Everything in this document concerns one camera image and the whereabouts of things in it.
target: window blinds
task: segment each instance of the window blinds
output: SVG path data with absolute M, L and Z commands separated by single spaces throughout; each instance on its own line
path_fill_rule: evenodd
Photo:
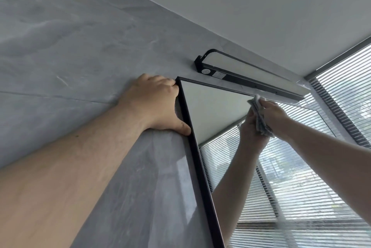
M 280 106 L 291 118 L 333 136 L 317 111 Z M 238 143 L 239 126 L 234 126 L 201 147 L 211 190 Z M 290 145 L 273 138 L 259 157 L 230 247 L 366 248 L 371 230 Z
M 371 45 L 310 83 L 354 140 L 371 148 Z

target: white ceiling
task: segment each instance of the white ceiling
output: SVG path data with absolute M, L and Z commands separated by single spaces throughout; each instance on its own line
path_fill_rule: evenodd
M 246 116 L 253 98 L 186 81 L 182 87 L 198 144 Z
M 152 0 L 306 75 L 371 34 L 371 0 Z

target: wall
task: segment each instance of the wall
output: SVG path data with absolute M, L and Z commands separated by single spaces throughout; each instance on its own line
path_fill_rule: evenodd
M 256 93 L 197 73 L 211 48 L 300 78 L 148 0 L 0 0 L 0 167 L 98 116 L 143 72 Z M 72 247 L 210 246 L 200 202 L 186 139 L 146 131 Z

